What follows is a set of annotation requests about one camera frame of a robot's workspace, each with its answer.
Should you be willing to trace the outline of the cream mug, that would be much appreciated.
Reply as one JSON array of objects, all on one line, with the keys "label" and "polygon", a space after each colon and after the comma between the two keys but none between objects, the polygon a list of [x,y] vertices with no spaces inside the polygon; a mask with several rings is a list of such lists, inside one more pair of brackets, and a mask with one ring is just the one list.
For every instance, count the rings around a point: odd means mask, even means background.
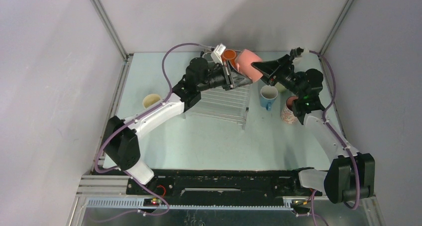
[{"label": "cream mug", "polygon": [[142,100],[142,105],[145,109],[154,105],[157,102],[160,102],[161,96],[159,94],[149,94]]}]

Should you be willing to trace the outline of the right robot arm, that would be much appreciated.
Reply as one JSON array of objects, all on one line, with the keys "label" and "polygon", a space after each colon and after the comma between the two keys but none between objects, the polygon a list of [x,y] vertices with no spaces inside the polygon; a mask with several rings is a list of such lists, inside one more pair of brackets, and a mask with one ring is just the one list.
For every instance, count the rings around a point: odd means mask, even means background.
[{"label": "right robot arm", "polygon": [[328,107],[324,107],[319,98],[323,73],[313,68],[296,72],[290,55],[253,62],[251,66],[262,73],[261,79],[267,85],[279,83],[297,96],[292,103],[294,116],[314,135],[330,160],[327,171],[299,171],[289,182],[291,192],[302,195],[312,188],[322,192],[332,203],[344,203],[350,209],[356,209],[361,199],[373,196],[375,159],[369,153],[360,153],[330,123]]}]

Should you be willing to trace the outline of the salmon pink mug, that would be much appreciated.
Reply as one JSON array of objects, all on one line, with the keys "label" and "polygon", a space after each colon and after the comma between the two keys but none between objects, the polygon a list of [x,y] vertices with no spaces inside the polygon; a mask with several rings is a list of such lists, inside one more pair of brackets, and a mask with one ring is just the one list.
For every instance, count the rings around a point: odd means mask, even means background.
[{"label": "salmon pink mug", "polygon": [[262,62],[263,60],[254,52],[244,49],[235,59],[234,68],[240,74],[248,77],[253,83],[261,79],[263,74],[252,66],[254,62]]}]

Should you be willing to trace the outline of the pink ghost pattern mug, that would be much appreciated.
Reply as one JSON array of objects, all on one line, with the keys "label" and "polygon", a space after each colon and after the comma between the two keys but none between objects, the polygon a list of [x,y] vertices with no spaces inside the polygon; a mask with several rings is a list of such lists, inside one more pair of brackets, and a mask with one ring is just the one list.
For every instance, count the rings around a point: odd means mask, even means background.
[{"label": "pink ghost pattern mug", "polygon": [[283,109],[281,110],[281,119],[285,123],[294,124],[298,121],[297,117],[293,113],[293,101],[297,98],[297,96],[288,97]]}]

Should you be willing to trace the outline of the light green mug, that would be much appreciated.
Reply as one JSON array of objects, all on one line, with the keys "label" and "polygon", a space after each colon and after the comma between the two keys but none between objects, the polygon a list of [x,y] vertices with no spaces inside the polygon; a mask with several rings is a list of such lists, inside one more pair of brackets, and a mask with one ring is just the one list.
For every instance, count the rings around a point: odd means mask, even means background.
[{"label": "light green mug", "polygon": [[277,89],[277,91],[279,92],[279,93],[284,93],[286,90],[287,90],[287,88],[286,87],[284,87],[282,84],[280,84],[280,83],[277,83],[276,85],[275,85],[275,88]]}]

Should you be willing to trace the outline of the light blue dotted mug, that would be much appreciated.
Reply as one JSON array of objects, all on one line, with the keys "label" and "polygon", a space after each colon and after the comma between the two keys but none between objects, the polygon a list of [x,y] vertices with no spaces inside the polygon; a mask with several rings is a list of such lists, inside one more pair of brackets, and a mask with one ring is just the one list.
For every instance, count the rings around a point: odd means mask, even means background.
[{"label": "light blue dotted mug", "polygon": [[264,108],[267,111],[270,111],[272,109],[272,106],[278,96],[278,90],[276,87],[273,86],[263,86],[260,89],[260,96],[259,96],[259,102],[260,106]]}]

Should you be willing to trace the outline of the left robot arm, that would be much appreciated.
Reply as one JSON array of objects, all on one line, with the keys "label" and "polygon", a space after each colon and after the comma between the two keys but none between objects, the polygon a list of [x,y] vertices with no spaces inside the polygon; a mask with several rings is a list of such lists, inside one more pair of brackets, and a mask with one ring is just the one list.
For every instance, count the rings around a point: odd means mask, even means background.
[{"label": "left robot arm", "polygon": [[126,119],[110,118],[102,143],[103,151],[117,168],[138,181],[145,194],[157,189],[154,172],[141,159],[139,141],[167,120],[185,113],[201,100],[203,91],[222,88],[226,91],[252,84],[252,79],[220,63],[210,64],[205,58],[193,58],[182,79],[171,89],[170,95],[148,107],[144,112]]}]

